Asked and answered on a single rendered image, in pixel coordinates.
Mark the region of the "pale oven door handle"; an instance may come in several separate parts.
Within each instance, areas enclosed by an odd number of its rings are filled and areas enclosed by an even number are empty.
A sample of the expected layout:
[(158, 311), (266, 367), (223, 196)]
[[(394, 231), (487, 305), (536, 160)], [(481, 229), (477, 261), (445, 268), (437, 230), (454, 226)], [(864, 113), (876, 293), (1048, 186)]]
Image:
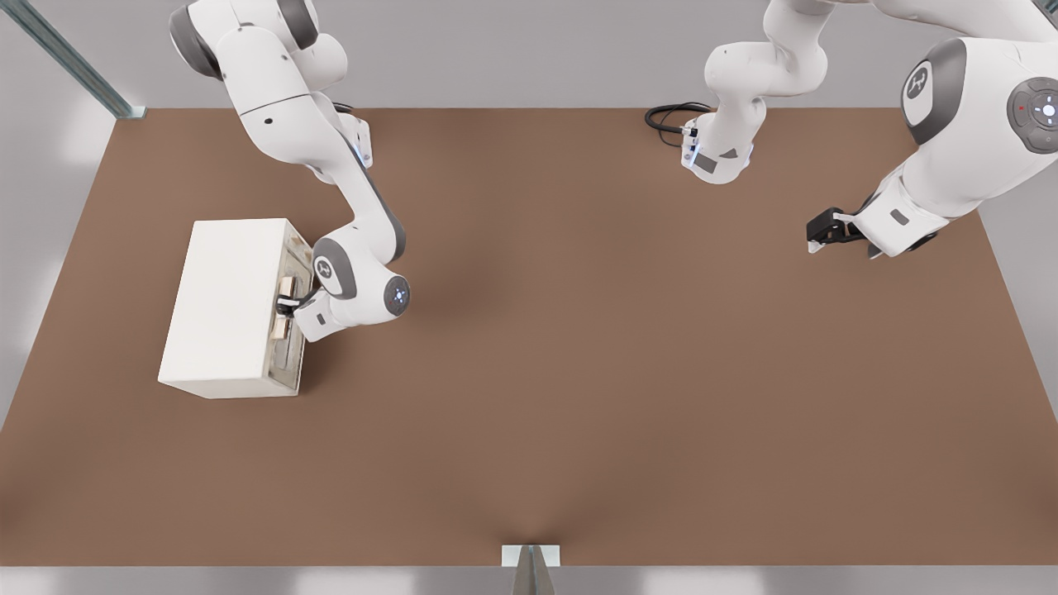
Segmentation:
[[(293, 295), (295, 298), (296, 288), (298, 287), (298, 278), (296, 276), (284, 276), (279, 280), (279, 285), (277, 285), (277, 295)], [(291, 319), (282, 315), (275, 315), (274, 324), (272, 327), (271, 338), (273, 341), (280, 341), (288, 338), (290, 332)]]

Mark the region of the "white oven door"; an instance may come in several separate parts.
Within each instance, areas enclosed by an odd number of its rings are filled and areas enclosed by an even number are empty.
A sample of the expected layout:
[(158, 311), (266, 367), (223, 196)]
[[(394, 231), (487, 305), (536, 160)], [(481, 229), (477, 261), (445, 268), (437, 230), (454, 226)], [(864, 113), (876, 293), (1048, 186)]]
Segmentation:
[[(277, 282), (275, 285), (275, 298), (279, 293), (279, 280), (284, 276), (296, 276), (298, 287), (295, 298), (307, 295), (312, 289), (313, 273), (310, 270), (312, 249), (303, 240), (300, 234), (296, 232), (288, 220), (282, 221), (282, 233), (279, 248), (279, 267), (277, 268)], [(276, 312), (271, 323), (269, 333), (271, 335)], [(280, 341), (273, 341), (269, 338), (269, 360), (267, 373), (270, 378), (290, 387), (292, 392), (298, 391), (300, 368), (303, 362), (303, 350), (305, 350), (305, 339), (294, 319), (291, 319), (290, 332), (288, 338)]]

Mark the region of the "white oven body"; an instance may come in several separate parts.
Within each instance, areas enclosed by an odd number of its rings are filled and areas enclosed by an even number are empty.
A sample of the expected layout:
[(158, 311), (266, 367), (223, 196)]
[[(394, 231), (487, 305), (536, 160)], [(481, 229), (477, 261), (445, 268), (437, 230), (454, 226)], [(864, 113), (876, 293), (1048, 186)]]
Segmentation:
[(207, 399), (298, 395), (267, 373), (284, 220), (193, 223), (162, 384)]

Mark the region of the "silver frame post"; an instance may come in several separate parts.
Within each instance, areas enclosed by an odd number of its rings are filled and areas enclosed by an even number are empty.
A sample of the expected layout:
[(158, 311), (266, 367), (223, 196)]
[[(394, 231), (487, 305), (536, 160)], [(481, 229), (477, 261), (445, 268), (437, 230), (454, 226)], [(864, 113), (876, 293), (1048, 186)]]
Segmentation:
[(512, 595), (555, 595), (550, 569), (560, 566), (559, 545), (503, 545), (500, 565), (515, 569)]
[(45, 53), (72, 76), (72, 79), (79, 83), (92, 98), (108, 110), (111, 116), (118, 120), (146, 116), (145, 107), (132, 105), (123, 98), (112, 84), (103, 78), (99, 72), (84, 59), (79, 51), (45, 19), (45, 16), (29, 3), (29, 0), (0, 0), (0, 11), (5, 12), (37, 46), (41, 46)]

